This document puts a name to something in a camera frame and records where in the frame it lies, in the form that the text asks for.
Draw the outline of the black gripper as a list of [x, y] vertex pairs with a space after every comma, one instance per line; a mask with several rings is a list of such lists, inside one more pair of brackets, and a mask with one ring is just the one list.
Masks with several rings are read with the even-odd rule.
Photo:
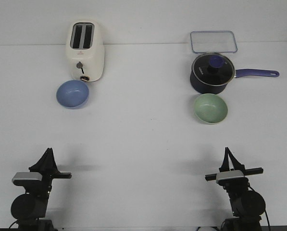
[[[49, 163], [50, 163], [50, 173], [44, 173], [48, 168], [49, 164], [47, 161], [47, 157], [49, 154]], [[24, 186], [25, 193], [31, 194], [35, 197], [39, 197], [42, 199], [48, 199], [50, 192], [52, 190], [52, 181], [54, 179], [70, 179], [72, 177], [72, 173], [70, 172], [59, 172], [52, 148], [47, 148], [42, 157], [31, 167], [28, 168], [30, 172], [38, 172], [44, 173], [42, 174], [42, 181], [33, 182]]]
[[[233, 168], [229, 167], [230, 158]], [[262, 174], [263, 168], [245, 169], [232, 154], [228, 147], [225, 147], [225, 155], [219, 172], [205, 175], [206, 181], [216, 181], [228, 193], [244, 193], [249, 190], [249, 179], [247, 176]]]

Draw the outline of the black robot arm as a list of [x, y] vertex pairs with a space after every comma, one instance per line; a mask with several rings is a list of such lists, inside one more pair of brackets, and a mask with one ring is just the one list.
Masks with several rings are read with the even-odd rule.
[[217, 231], [261, 231], [261, 215], [266, 213], [264, 198], [251, 186], [248, 176], [262, 174], [263, 168], [246, 169], [225, 148], [219, 172], [205, 175], [206, 181], [216, 181], [228, 194], [233, 218], [225, 219]]
[[45, 219], [52, 181], [70, 179], [72, 174], [60, 172], [52, 148], [47, 148], [42, 157], [28, 172], [17, 172], [12, 183], [21, 186], [25, 193], [17, 196], [11, 205], [11, 215], [16, 219], [19, 231], [55, 231], [52, 220]]

